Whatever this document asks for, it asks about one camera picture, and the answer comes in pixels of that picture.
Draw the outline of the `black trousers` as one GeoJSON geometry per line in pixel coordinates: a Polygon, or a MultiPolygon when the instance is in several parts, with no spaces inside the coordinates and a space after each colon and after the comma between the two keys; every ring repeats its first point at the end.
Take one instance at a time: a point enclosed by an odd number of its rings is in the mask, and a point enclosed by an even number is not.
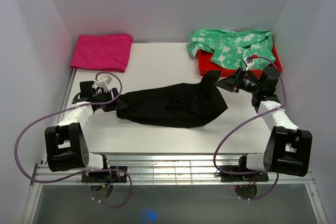
{"type": "Polygon", "coordinates": [[[121,100],[127,106],[117,110],[117,117],[154,126],[204,126],[228,109],[215,87],[220,74],[219,70],[212,70],[197,84],[179,83],[125,93],[121,100]]]}

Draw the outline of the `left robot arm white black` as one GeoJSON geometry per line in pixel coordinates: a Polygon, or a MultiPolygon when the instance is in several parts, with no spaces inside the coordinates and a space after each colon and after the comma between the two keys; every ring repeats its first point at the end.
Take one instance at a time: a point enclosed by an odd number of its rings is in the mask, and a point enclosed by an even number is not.
{"type": "Polygon", "coordinates": [[[125,107],[110,78],[80,82],[80,92],[72,100],[72,107],[56,126],[45,130],[47,162],[52,172],[68,170],[93,171],[94,177],[105,182],[111,168],[102,154],[89,152],[83,128],[97,110],[112,112],[125,107]]]}

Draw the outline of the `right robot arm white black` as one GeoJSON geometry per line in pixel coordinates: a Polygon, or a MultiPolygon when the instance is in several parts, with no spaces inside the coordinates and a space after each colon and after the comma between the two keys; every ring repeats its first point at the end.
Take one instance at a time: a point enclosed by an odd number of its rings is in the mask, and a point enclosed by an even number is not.
{"type": "Polygon", "coordinates": [[[264,152],[241,156],[237,166],[221,167],[222,174],[238,175],[242,180],[250,180],[257,173],[267,172],[299,177],[307,174],[313,137],[310,131],[299,129],[287,117],[284,105],[275,94],[280,80],[280,71],[268,66],[259,78],[251,71],[239,68],[232,76],[215,83],[217,87],[232,93],[239,90],[251,93],[251,103],[257,117],[262,118],[270,130],[264,152]]]}

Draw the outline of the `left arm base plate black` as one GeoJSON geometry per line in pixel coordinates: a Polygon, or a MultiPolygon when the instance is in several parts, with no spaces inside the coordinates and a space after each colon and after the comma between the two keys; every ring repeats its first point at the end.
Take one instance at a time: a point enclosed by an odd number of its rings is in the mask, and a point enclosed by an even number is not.
{"type": "Polygon", "coordinates": [[[128,171],[127,166],[112,166],[111,169],[117,169],[113,172],[97,172],[82,174],[82,183],[125,183],[127,176],[125,173],[128,171]]]}

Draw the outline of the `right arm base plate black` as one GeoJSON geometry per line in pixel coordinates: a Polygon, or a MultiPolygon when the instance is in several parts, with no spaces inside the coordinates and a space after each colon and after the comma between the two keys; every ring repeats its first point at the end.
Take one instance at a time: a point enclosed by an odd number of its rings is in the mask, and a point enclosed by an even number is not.
{"type": "Polygon", "coordinates": [[[268,182],[269,177],[267,173],[254,173],[246,174],[247,172],[252,172],[252,170],[246,168],[240,168],[238,165],[223,165],[220,166],[220,169],[225,170],[231,173],[238,174],[227,174],[219,172],[221,177],[221,182],[268,182]]]}

